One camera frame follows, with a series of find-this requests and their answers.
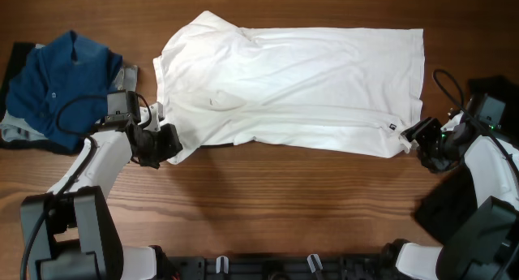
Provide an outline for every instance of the white cloth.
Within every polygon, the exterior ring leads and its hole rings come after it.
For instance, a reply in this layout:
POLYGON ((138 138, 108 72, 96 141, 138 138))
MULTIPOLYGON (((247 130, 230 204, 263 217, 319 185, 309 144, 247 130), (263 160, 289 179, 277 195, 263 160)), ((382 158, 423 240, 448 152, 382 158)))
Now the white cloth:
POLYGON ((392 157, 420 119, 422 29, 238 28, 209 11, 153 59, 184 150, 257 140, 392 157))

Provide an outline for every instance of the black cable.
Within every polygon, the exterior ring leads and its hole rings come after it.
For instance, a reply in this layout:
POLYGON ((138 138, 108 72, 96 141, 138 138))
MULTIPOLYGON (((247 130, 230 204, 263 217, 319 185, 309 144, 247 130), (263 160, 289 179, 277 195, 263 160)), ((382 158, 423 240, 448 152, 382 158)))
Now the black cable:
MULTIPOLYGON (((482 133, 484 133, 484 134, 486 134, 487 136, 490 137, 492 142, 494 142, 495 146, 497 146, 497 148, 504 155, 504 157, 505 157, 506 161, 508 162, 508 164, 510 165, 510 168, 512 169, 513 174, 516 177, 516 179, 519 179, 519 170, 517 169, 516 164, 513 162, 512 155, 508 154, 508 152, 503 147, 503 145, 497 140, 497 138, 495 138, 494 134, 492 134, 488 130, 488 128, 484 127, 480 122, 478 122, 478 120, 476 120, 476 118, 473 117, 472 114, 469 114, 467 109, 465 109, 463 107, 463 105, 461 105, 458 101, 456 101, 456 99, 447 91, 447 89, 445 89, 445 87, 436 78, 437 73, 444 73, 450 80, 452 80, 454 82, 454 84, 458 87, 458 89, 461 90, 460 86, 457 84, 457 82, 454 79, 454 77, 452 75, 450 75, 448 72, 446 72, 445 70, 442 70, 442 69, 436 69, 436 70, 434 70, 432 72, 432 79, 436 82, 436 85, 438 85, 438 87, 441 89, 441 91, 445 93, 445 95, 448 97, 448 99, 450 99, 455 106, 458 106, 460 108, 460 110, 464 114, 466 114, 467 117, 469 117, 470 122, 476 128, 478 128, 482 133)), ((501 279, 501 277, 503 276, 503 273, 505 273, 506 270, 508 269, 508 267, 510 266, 510 264, 512 264, 512 261, 516 257, 518 252, 519 252, 519 244, 514 248, 510 258, 504 263, 504 265, 501 265, 500 269, 497 271, 497 273, 495 273, 495 275, 492 278, 492 280, 499 280, 499 279, 501 279)))
POLYGON ((152 111, 149 109, 146 99, 144 99, 144 97, 138 93, 135 93, 135 94, 137 95, 138 98, 140 98, 144 102, 144 104, 146 105, 146 108, 148 109, 148 121, 146 121, 146 123, 140 124, 140 127, 144 129, 145 127, 149 126, 149 124, 152 123, 152 111))
POLYGON ((444 69, 436 69, 432 72, 432 79, 436 82, 436 84, 438 84, 438 86, 440 86, 440 89, 442 89, 442 91, 451 99, 451 101, 454 102, 454 105, 458 106, 460 108, 460 110, 463 108, 463 106, 465 106, 465 94, 463 94, 463 89, 461 89, 461 86, 458 84, 458 82, 456 81, 456 79, 454 78, 454 76, 452 76, 450 73, 448 73, 446 70, 444 69), (438 79, 436 78, 436 73, 444 73, 453 83, 454 85, 456 85, 456 88, 457 88, 457 91, 460 93, 460 103, 457 104, 456 102, 454 102, 454 97, 450 95, 450 93, 448 93, 445 88, 443 88, 443 86, 440 85, 440 82, 438 81, 438 79))
POLYGON ((63 185, 63 187, 61 189, 59 189, 59 191, 56 193, 56 195, 54 195, 53 199, 46 205, 44 211, 41 213, 40 217, 38 218, 38 220, 34 224, 34 227, 32 228, 31 234, 29 235, 29 241, 25 245, 24 255, 22 256, 22 264, 21 264, 21 267, 20 267, 20 280, 26 280, 27 279, 27 265, 28 265, 28 261, 29 261, 29 255, 31 253, 32 245, 34 244, 34 241, 36 240, 36 236, 38 234, 38 231, 40 230, 41 225, 43 224, 43 221, 45 220, 45 218, 49 214, 50 210, 52 210, 52 208, 54 208, 56 203, 58 203, 58 201, 61 199, 61 197, 63 196, 63 193, 65 193, 65 191, 68 190, 71 187, 71 185, 76 182, 77 178, 81 175, 83 170, 88 166, 88 164, 90 163, 90 161, 92 160, 92 158, 96 154, 97 143, 90 135, 87 135, 87 134, 84 134, 84 133, 75 132, 75 131, 70 131, 70 130, 67 130, 67 129, 63 129, 59 125, 59 119, 61 118, 61 115, 62 115, 63 111, 68 106, 70 106, 71 104, 73 104, 73 103, 75 103, 77 101, 83 100, 83 99, 101 99, 101 100, 106 100, 106 97, 87 95, 87 96, 77 97, 77 98, 67 102, 58 112, 58 115, 56 117, 56 127, 58 128, 59 131, 62 131, 62 132, 65 132, 65 133, 71 134, 71 135, 80 136, 80 137, 82 137, 84 139, 88 139, 90 141, 90 150, 88 150, 88 154, 87 154, 86 158, 83 159, 81 164, 79 164, 79 167, 74 171, 74 173, 71 175, 71 177, 66 181, 66 183, 63 185))

